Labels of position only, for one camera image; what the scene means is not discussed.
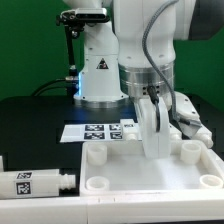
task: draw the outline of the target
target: hole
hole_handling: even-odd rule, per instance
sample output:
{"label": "hole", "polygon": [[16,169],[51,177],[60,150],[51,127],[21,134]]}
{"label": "hole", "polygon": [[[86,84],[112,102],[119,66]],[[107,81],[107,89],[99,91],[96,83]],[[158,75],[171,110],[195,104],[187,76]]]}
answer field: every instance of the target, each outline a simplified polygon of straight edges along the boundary
{"label": "hole", "polygon": [[93,152],[102,152],[101,148],[91,148]]}
{"label": "hole", "polygon": [[201,149],[200,145],[194,143],[184,143],[183,147],[188,151],[198,151]]}
{"label": "hole", "polygon": [[109,181],[104,177],[92,177],[87,180],[86,187],[89,190],[109,190]]}
{"label": "hole", "polygon": [[71,15],[69,18],[70,19],[75,19],[75,16],[74,15]]}
{"label": "hole", "polygon": [[200,178],[203,188],[223,188],[223,180],[214,175],[204,175]]}

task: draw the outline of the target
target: green background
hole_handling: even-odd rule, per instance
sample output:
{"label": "green background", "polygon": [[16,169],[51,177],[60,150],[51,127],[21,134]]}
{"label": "green background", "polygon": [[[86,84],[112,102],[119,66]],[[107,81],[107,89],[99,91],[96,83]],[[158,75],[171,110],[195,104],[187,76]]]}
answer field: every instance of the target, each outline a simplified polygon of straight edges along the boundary
{"label": "green background", "polygon": [[[61,0],[1,0],[0,100],[30,95],[68,74],[64,29],[55,25],[55,16],[65,9]],[[174,45],[176,90],[197,94],[224,111],[224,29],[208,41]],[[78,68],[83,66],[82,49],[83,41],[75,41]]]}

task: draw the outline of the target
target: white tube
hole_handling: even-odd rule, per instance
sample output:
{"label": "white tube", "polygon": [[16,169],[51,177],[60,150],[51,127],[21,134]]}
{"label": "white tube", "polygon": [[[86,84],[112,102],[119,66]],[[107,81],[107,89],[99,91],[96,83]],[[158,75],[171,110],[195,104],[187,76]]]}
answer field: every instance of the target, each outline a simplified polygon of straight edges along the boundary
{"label": "white tube", "polygon": [[186,142],[181,146],[180,159],[189,165],[197,164],[201,158],[201,146],[196,143]]}
{"label": "white tube", "polygon": [[93,144],[88,147],[88,163],[94,166],[102,166],[107,162],[107,146],[104,144]]}
{"label": "white tube", "polygon": [[59,189],[74,188],[75,175],[58,169],[0,173],[0,199],[59,196]]}
{"label": "white tube", "polygon": [[209,136],[208,134],[196,134],[192,139],[202,141],[208,149],[211,149],[214,145],[211,136]]}

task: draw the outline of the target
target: white cylinder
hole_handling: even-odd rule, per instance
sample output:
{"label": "white cylinder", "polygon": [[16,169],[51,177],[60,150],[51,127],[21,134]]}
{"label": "white cylinder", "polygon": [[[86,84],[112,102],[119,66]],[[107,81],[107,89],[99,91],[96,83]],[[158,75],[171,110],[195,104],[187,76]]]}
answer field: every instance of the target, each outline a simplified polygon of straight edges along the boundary
{"label": "white cylinder", "polygon": [[68,6],[76,8],[101,8],[102,0],[63,0]]}
{"label": "white cylinder", "polygon": [[59,189],[74,188],[75,175],[54,170],[0,173],[0,199],[59,196]]}
{"label": "white cylinder", "polygon": [[137,134],[127,134],[125,140],[127,140],[127,141],[138,140],[138,136],[137,136]]}
{"label": "white cylinder", "polygon": [[88,146],[88,163],[94,166],[102,166],[107,162],[107,146],[104,144],[93,144]]}
{"label": "white cylinder", "polygon": [[203,175],[200,177],[200,189],[222,189],[223,180],[214,175]]}
{"label": "white cylinder", "polygon": [[194,165],[201,158],[201,146],[192,142],[185,142],[181,146],[180,159],[189,165]]}
{"label": "white cylinder", "polygon": [[110,189],[110,182],[105,177],[91,177],[86,181],[86,188],[92,191],[107,191]]}

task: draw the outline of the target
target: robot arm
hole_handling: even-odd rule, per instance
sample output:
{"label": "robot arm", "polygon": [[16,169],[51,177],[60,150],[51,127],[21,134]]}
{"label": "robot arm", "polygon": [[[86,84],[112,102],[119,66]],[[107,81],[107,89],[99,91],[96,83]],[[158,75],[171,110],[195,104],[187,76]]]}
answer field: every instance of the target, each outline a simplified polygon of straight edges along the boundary
{"label": "robot arm", "polygon": [[[64,2],[75,9],[100,9],[102,6],[109,6],[112,1],[64,0]],[[197,114],[190,117],[187,113],[181,114],[182,107],[179,105],[176,107],[176,95],[173,92],[175,61],[173,39],[174,37],[187,39],[189,36],[195,2],[195,0],[113,0],[112,2],[114,31],[119,41],[118,66],[121,90],[135,101],[143,146],[148,157],[169,156],[167,108],[169,109],[172,104],[173,117],[181,123],[180,127],[185,134],[194,135],[201,127]],[[177,26],[176,7],[181,11],[177,14]],[[153,86],[158,93],[158,106],[150,100],[147,91],[149,86]]]}

